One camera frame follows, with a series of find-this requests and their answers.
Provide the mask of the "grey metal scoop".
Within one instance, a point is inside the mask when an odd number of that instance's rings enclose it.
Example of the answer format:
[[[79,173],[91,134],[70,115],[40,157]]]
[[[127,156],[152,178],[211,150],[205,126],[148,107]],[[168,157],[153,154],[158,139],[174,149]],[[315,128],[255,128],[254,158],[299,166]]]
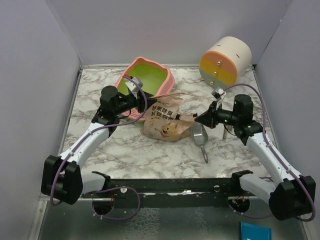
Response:
[[[200,147],[204,162],[208,164],[209,159],[208,159],[208,154],[205,150],[205,144],[208,142],[209,137],[205,130],[205,127],[202,124],[196,122],[192,126],[191,131],[192,131],[192,138],[194,143],[198,147]]]

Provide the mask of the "peach cat litter bag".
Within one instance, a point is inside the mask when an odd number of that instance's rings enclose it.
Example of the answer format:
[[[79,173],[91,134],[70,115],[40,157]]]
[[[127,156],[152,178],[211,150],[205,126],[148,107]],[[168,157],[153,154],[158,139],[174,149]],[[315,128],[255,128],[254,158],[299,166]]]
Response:
[[[155,97],[154,103],[144,114],[141,133],[151,139],[176,142],[190,136],[196,113],[184,114],[180,111],[185,92],[177,91]]]

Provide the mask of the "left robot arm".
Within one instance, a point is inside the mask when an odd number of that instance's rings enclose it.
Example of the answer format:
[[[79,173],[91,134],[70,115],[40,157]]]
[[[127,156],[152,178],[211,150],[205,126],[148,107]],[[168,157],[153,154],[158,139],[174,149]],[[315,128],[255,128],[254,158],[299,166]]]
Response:
[[[139,87],[128,95],[119,93],[115,86],[104,87],[100,106],[85,133],[59,156],[50,155],[45,160],[41,193],[50,197],[53,206],[73,205],[81,195],[91,192],[106,197],[111,190],[110,177],[98,171],[82,174],[82,167],[96,148],[121,126],[119,115],[133,108],[143,115],[156,102],[156,98]]]

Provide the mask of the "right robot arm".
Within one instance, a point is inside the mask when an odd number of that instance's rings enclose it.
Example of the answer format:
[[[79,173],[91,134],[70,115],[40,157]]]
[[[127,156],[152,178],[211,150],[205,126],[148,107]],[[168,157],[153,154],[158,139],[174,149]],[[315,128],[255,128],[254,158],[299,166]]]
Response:
[[[195,121],[211,129],[218,124],[232,126],[237,138],[255,153],[272,179],[267,182],[249,170],[236,172],[232,174],[230,191],[236,196],[244,192],[254,194],[268,204],[273,216],[280,221],[314,215],[314,179],[301,175],[274,148],[263,126],[253,119],[254,104],[249,95],[236,95],[233,109],[225,110],[222,108],[225,94],[223,90],[213,92],[214,101]]]

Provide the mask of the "pink green litter box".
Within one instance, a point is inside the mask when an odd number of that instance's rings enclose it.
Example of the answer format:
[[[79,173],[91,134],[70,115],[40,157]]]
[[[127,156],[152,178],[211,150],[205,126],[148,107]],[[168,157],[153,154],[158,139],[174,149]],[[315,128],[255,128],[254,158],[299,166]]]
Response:
[[[115,84],[118,92],[126,95],[128,89],[123,76],[138,78],[143,83],[142,90],[153,96],[168,94],[175,85],[175,78],[169,68],[142,56],[137,57],[125,69]]]

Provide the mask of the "round cream drawer cabinet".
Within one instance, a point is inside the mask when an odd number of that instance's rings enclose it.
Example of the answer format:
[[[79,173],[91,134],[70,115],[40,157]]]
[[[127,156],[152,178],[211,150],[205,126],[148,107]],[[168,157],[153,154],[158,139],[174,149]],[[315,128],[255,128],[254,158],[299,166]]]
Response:
[[[201,57],[201,78],[212,88],[226,89],[250,66],[252,52],[242,40],[226,36],[216,42]]]

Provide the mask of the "blue card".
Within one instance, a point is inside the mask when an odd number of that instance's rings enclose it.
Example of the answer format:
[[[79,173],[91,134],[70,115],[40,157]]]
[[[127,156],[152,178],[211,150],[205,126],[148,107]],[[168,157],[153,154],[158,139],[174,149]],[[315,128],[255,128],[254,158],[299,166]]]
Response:
[[[267,227],[241,222],[240,231],[241,240],[272,240],[272,230]]]

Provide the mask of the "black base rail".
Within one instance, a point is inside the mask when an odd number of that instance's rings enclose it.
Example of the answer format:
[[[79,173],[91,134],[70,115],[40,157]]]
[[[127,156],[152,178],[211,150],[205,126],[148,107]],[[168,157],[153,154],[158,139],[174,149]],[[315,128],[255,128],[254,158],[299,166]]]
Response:
[[[111,192],[83,194],[81,200],[93,200],[94,202],[106,202],[114,200],[116,208],[134,208],[140,197],[142,208],[186,208],[186,207],[217,207],[227,208],[228,200],[241,195],[245,198],[253,194],[244,192],[233,185],[228,178],[165,178],[165,179],[110,179],[105,190],[124,187],[122,193],[119,189]]]

